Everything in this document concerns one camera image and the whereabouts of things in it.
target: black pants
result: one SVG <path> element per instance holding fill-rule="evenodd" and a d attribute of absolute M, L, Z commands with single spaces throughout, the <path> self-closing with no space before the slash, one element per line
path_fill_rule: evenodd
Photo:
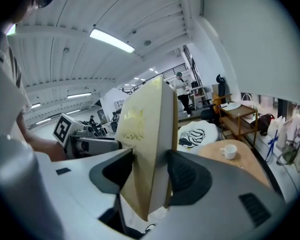
<path fill-rule="evenodd" d="M 184 94 L 184 95 L 180 95 L 178 96 L 179 101 L 181 101 L 182 105 L 184 106 L 184 111 L 186 111 L 186 113 L 188 115 L 191 114 L 190 108 L 189 108 L 189 97 L 188 95 Z"/>

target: cup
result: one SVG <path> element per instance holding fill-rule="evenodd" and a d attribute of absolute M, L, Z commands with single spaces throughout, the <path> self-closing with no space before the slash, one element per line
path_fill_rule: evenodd
<path fill-rule="evenodd" d="M 237 147 L 236 145 L 229 144 L 226 145 L 224 148 L 220 149 L 221 154 L 224 155 L 224 157 L 228 160 L 232 160 L 235 158 L 237 153 Z"/>

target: black chair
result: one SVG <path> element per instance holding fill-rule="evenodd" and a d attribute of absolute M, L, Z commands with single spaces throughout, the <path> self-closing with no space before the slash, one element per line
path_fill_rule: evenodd
<path fill-rule="evenodd" d="M 206 103 L 210 103 L 210 101 L 212 101 L 212 103 L 202 106 L 202 108 L 207 108 L 207 109 L 205 109 L 201 112 L 200 118 L 202 120 L 208 121 L 209 123 L 219 125 L 220 115 L 215 112 L 214 106 L 216 106 L 216 104 L 213 104 L 213 102 L 221 100 L 221 104 L 223 104 L 223 103 L 226 102 L 226 97 L 230 97 L 231 94 L 225 95 L 225 93 L 226 93 L 226 81 L 223 77 L 220 77 L 220 75 L 218 75 L 216 77 L 216 81 L 219 83 L 219 85 L 218 85 L 218 96 L 219 97 L 215 98 L 213 101 L 212 101 L 212 99 L 206 99 L 205 100 Z"/>

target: ceiling light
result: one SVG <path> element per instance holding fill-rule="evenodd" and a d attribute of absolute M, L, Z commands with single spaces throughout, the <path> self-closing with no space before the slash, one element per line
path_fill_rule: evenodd
<path fill-rule="evenodd" d="M 42 120 L 42 121 L 40 121 L 40 122 L 36 122 L 35 124 L 36 124 L 36 125 L 40 125 L 40 124 L 42 124 L 42 123 L 44 123 L 44 122 L 47 122 L 47 121 L 49 121 L 49 120 L 51 120 L 51 118 L 47 118 L 47 119 Z"/>
<path fill-rule="evenodd" d="M 13 35 L 14 33 L 16 33 L 16 24 L 14 24 L 8 31 L 8 33 L 6 34 L 7 36 Z"/>
<path fill-rule="evenodd" d="M 78 98 L 78 97 L 89 96 L 89 95 L 91 95 L 91 92 L 75 94 L 75 95 L 68 95 L 67 99 Z"/>
<path fill-rule="evenodd" d="M 122 50 L 126 51 L 127 53 L 132 53 L 135 50 L 135 48 L 131 47 L 130 45 L 126 44 L 125 42 L 122 42 L 119 39 L 117 39 L 105 32 L 102 32 L 98 29 L 92 30 L 90 37 L 100 40 L 102 42 L 108 43 L 112 46 L 118 47 L 119 49 L 122 49 Z"/>
<path fill-rule="evenodd" d="M 66 113 L 66 115 L 70 115 L 70 114 L 73 114 L 73 113 L 79 112 L 80 110 L 81 110 L 81 109 L 78 109 L 78 110 L 75 110 L 75 111 L 68 112 L 68 113 Z"/>
<path fill-rule="evenodd" d="M 34 109 L 34 108 L 37 108 L 37 107 L 40 107 L 40 106 L 41 106 L 41 104 L 37 103 L 37 104 L 33 104 L 31 108 Z"/>

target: cardboard box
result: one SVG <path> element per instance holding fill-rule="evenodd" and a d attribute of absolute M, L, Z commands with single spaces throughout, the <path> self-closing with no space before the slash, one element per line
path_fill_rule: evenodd
<path fill-rule="evenodd" d="M 162 76 L 143 85 L 125 100 L 115 135 L 136 155 L 121 194 L 144 221 L 171 193 L 165 155 L 173 146 L 174 98 Z"/>

